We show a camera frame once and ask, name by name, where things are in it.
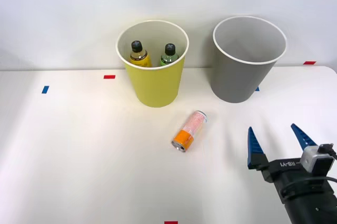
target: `blue tape marker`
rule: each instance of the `blue tape marker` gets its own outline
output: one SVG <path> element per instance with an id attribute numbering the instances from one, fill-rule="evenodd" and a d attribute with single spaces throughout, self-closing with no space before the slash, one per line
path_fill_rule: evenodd
<path id="1" fill-rule="evenodd" d="M 47 94 L 48 89 L 49 89 L 49 86 L 44 86 L 42 90 L 42 94 Z"/>

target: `yellow bottle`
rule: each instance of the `yellow bottle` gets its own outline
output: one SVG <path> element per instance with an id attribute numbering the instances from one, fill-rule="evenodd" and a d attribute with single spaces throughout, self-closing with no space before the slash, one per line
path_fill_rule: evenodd
<path id="1" fill-rule="evenodd" d="M 140 41 L 131 43 L 132 52 L 130 55 L 130 62 L 140 67 L 152 67 L 151 58 L 148 52 L 143 49 Z"/>

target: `table surface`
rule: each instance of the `table surface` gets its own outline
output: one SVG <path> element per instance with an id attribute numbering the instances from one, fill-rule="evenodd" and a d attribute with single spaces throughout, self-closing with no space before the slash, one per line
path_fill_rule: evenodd
<path id="1" fill-rule="evenodd" d="M 292 123 L 337 143 L 337 74 L 274 67 L 239 104 L 209 74 L 184 69 L 175 101 L 149 108 L 124 70 L 0 72 L 0 223 L 290 223 L 247 168 L 247 130 L 269 161 L 301 156 Z M 209 122 L 181 153 L 171 140 L 194 110 Z"/>

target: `yellow cup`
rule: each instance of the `yellow cup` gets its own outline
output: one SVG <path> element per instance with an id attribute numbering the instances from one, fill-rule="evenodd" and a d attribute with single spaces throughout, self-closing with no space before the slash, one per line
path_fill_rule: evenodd
<path id="1" fill-rule="evenodd" d="M 139 67 L 130 63 L 131 43 L 142 42 L 151 57 L 153 67 Z M 165 45 L 173 43 L 179 59 L 160 66 Z M 133 25 L 117 39 L 116 50 L 132 82 L 138 99 L 150 107 L 163 107 L 178 94 L 189 37 L 179 26 L 162 20 L 149 20 Z"/>

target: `black bottle cap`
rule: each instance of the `black bottle cap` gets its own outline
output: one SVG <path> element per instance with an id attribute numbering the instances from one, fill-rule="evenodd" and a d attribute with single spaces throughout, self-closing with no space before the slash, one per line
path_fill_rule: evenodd
<path id="1" fill-rule="evenodd" d="M 135 53 L 139 53 L 143 50 L 142 43 L 140 41 L 134 41 L 131 43 L 132 51 Z"/>
<path id="2" fill-rule="evenodd" d="M 167 55 L 175 55 L 175 45 L 172 43 L 168 43 L 165 46 L 165 54 Z"/>

